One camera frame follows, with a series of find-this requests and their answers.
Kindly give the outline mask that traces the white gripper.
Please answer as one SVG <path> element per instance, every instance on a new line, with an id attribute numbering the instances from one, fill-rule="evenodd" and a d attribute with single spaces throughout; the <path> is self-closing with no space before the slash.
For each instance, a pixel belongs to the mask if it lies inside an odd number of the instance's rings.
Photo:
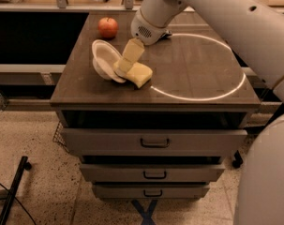
<path id="1" fill-rule="evenodd" d="M 132 68 L 132 63 L 140 59 L 144 52 L 144 45 L 153 45 L 169 33 L 166 28 L 158 28 L 150 24 L 139 10 L 135 13 L 130 30 L 135 38 L 127 42 L 123 50 L 124 58 L 118 61 L 117 69 L 122 73 L 127 73 Z"/>

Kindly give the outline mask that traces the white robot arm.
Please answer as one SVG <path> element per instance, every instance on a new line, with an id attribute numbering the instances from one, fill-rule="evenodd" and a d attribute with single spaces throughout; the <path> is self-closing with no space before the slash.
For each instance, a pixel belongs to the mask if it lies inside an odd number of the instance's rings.
<path id="1" fill-rule="evenodd" d="M 156 43 L 186 7 L 224 39 L 284 104 L 284 15 L 254 0 L 143 0 L 131 35 Z M 251 145 L 233 225 L 284 225 L 284 114 Z"/>

